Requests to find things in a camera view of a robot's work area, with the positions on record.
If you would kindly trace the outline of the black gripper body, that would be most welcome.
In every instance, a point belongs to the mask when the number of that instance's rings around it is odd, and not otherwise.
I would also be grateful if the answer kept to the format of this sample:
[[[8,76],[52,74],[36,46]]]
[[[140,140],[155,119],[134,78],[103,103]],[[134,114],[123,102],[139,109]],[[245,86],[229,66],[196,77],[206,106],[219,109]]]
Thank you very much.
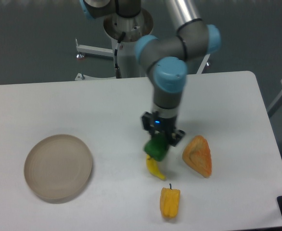
[[[153,139],[158,133],[163,133],[167,139],[176,137],[176,109],[153,109],[149,131]]]

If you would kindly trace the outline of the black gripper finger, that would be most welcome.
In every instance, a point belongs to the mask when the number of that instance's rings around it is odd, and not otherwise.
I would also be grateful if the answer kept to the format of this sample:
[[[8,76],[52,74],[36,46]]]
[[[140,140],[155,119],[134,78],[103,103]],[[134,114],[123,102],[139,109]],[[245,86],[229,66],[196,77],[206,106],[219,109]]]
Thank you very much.
[[[175,129],[167,134],[168,144],[175,147],[184,136],[185,132],[183,130]]]
[[[152,124],[152,114],[149,112],[144,112],[141,116],[142,126],[145,131],[148,131],[150,135],[155,134],[155,129]]]

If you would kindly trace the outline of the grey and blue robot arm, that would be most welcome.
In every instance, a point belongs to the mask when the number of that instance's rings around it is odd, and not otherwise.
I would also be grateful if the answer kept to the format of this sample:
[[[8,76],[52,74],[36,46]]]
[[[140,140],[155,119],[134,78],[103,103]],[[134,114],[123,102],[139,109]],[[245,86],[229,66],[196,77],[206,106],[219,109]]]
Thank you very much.
[[[167,144],[176,146],[185,134],[176,128],[176,120],[186,83],[186,62],[219,50],[221,36],[214,25],[204,23],[194,1],[167,0],[165,4],[176,34],[158,39],[151,34],[153,19],[139,0],[80,1],[85,16],[103,18],[106,34],[115,40],[111,56],[116,78],[121,78],[123,70],[119,64],[120,46],[133,44],[133,58],[154,88],[152,110],[141,118],[143,128],[151,137],[163,133]]]

